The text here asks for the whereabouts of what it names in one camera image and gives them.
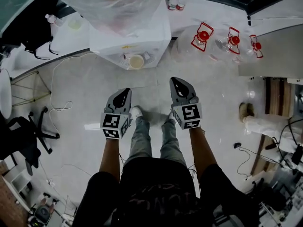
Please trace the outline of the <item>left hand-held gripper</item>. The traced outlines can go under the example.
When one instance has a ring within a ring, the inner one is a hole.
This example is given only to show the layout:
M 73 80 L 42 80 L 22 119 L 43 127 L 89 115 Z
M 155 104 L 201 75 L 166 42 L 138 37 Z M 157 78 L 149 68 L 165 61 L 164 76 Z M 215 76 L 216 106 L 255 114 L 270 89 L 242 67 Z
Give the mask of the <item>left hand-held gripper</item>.
M 122 139 L 125 135 L 131 125 L 131 99 L 132 91 L 128 87 L 109 97 L 100 122 L 100 128 L 106 138 Z

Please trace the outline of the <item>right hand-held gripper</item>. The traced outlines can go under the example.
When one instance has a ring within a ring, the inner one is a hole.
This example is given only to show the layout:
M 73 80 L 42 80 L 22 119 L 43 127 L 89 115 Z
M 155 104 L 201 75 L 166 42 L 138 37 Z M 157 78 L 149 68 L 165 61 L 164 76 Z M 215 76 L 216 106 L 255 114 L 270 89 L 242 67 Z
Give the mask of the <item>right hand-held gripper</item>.
M 202 107 L 194 87 L 187 81 L 171 77 L 169 80 L 170 93 L 173 102 L 173 116 L 181 129 L 192 129 L 200 126 Z

